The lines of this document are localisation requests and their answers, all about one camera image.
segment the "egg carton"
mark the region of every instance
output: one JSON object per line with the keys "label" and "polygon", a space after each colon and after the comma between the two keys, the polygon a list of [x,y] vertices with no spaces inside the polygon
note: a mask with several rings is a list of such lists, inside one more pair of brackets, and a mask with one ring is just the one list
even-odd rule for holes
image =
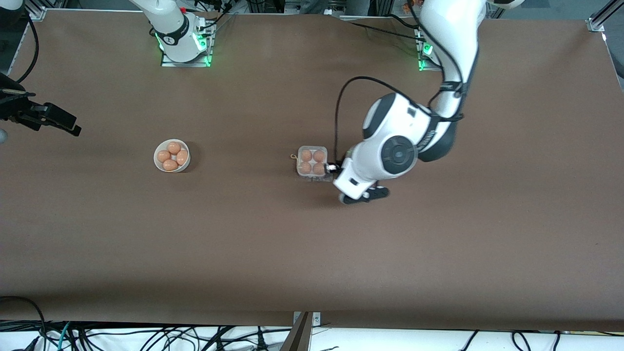
{"label": "egg carton", "polygon": [[301,146],[297,152],[297,173],[310,182],[331,182],[333,177],[326,171],[327,148]]}

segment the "person's leg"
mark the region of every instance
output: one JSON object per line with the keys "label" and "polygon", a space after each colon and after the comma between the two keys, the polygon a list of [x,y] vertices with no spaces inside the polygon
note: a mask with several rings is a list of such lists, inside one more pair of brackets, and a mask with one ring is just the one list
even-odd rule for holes
{"label": "person's leg", "polygon": [[301,0],[300,14],[323,14],[329,6],[329,0]]}
{"label": "person's leg", "polygon": [[347,0],[347,8],[344,12],[347,16],[368,16],[370,0]]}

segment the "egg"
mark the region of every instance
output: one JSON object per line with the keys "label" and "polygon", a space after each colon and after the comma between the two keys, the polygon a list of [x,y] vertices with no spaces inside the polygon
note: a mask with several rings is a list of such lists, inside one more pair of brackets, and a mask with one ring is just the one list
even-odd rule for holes
{"label": "egg", "polygon": [[171,158],[171,154],[167,150],[158,151],[158,154],[156,154],[156,159],[158,160],[158,162],[161,162],[161,163],[165,162],[166,160],[169,160],[170,158]]}
{"label": "egg", "polygon": [[310,162],[302,162],[299,165],[299,171],[303,174],[310,174],[310,172],[312,172],[312,165]]}
{"label": "egg", "polygon": [[178,168],[178,163],[174,160],[165,160],[165,162],[162,163],[162,167],[165,171],[175,171],[176,168]]}
{"label": "egg", "polygon": [[316,174],[317,176],[324,175],[325,174],[325,164],[324,163],[317,163],[317,164],[315,164],[314,165],[314,174]]}
{"label": "egg", "polygon": [[180,166],[184,164],[188,160],[188,151],[180,150],[178,154],[175,156],[175,161],[178,162]]}
{"label": "egg", "polygon": [[314,161],[325,162],[325,153],[323,150],[314,151]]}
{"label": "egg", "polygon": [[309,162],[312,160],[312,152],[310,150],[301,151],[301,160],[304,162]]}
{"label": "egg", "polygon": [[172,141],[169,144],[167,144],[167,150],[171,152],[171,155],[177,155],[178,152],[180,152],[181,148],[182,147],[180,146],[179,142]]}

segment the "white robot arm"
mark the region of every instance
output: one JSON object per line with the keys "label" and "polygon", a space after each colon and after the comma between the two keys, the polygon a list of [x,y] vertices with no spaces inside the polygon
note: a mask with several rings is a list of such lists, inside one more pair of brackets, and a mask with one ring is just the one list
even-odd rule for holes
{"label": "white robot arm", "polygon": [[154,27],[160,48],[176,62],[188,62],[206,50],[200,40],[205,20],[183,13],[174,0],[129,0],[140,8]]}
{"label": "white robot arm", "polygon": [[[509,9],[523,1],[490,0]],[[434,161],[450,151],[477,62],[477,28],[485,3],[486,0],[425,0],[420,25],[441,63],[443,82],[428,106],[397,90],[371,106],[364,119],[364,140],[350,148],[338,165],[339,176],[334,185],[342,192],[344,203],[385,197],[387,189],[373,186],[378,180],[402,176],[418,159]]]}

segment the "green led light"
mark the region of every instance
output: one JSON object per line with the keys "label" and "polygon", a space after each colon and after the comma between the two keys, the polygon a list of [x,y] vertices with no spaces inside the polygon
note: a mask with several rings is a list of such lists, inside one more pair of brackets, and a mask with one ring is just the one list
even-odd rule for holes
{"label": "green led light", "polygon": [[162,47],[162,43],[160,42],[160,38],[159,38],[158,36],[156,36],[156,40],[158,40],[158,47],[160,48],[160,50],[161,50],[162,52],[165,52],[165,49],[163,49],[163,47]]}
{"label": "green led light", "polygon": [[431,55],[431,52],[433,51],[433,47],[429,45],[428,43],[425,43],[424,46],[422,47],[422,51],[427,55]]}
{"label": "green led light", "polygon": [[202,46],[205,46],[205,44],[204,43],[200,44],[199,38],[197,37],[197,34],[195,33],[193,33],[193,40],[195,41],[195,45],[197,45],[197,49],[203,50]]}

